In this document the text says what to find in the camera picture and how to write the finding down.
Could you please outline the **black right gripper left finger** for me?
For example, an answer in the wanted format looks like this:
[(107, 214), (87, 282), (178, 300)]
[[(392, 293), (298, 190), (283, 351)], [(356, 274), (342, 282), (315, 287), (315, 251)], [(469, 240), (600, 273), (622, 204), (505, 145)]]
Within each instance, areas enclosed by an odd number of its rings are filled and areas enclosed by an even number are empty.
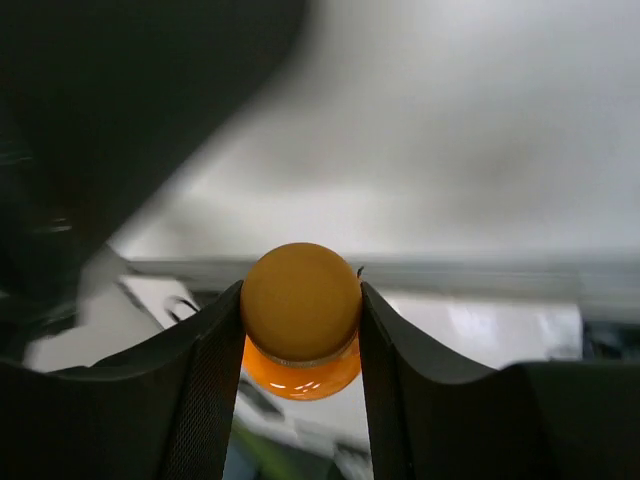
[(244, 349), (234, 284), (90, 367), (1, 364), (5, 479), (219, 479)]

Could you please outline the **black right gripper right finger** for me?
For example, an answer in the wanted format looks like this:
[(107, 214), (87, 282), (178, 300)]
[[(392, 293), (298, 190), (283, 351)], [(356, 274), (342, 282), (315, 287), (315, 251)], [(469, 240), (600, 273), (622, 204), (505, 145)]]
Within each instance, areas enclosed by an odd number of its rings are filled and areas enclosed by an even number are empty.
[(378, 479), (635, 479), (639, 366), (494, 370), (430, 337), (364, 285), (359, 332)]

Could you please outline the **orange juice bottle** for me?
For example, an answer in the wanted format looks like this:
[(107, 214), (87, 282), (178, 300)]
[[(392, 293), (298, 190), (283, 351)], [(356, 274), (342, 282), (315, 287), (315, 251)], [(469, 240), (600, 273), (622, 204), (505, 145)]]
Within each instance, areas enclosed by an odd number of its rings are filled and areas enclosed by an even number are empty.
[(361, 372), (359, 274), (314, 243), (262, 256), (241, 286), (242, 366), (268, 392), (291, 401), (328, 398)]

